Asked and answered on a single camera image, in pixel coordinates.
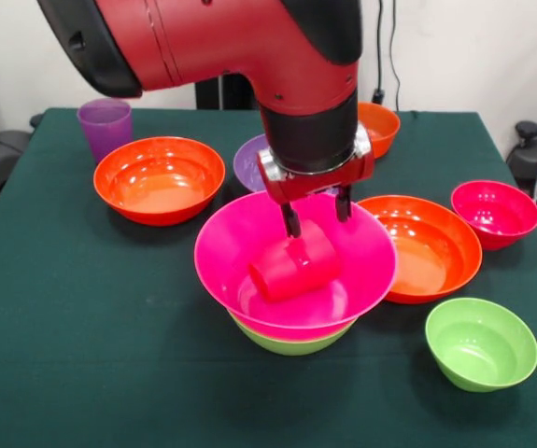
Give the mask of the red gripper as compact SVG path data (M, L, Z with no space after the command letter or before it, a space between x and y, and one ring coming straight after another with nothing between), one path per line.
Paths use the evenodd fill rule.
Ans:
M350 157L330 171L300 174L281 167L271 148L262 149L256 156L262 182L268 195L280 205L287 235L301 236L301 224L291 202L308 195L336 188L337 219L346 222L351 217L351 185L369 178L374 171L374 151L369 134L363 125L357 126Z

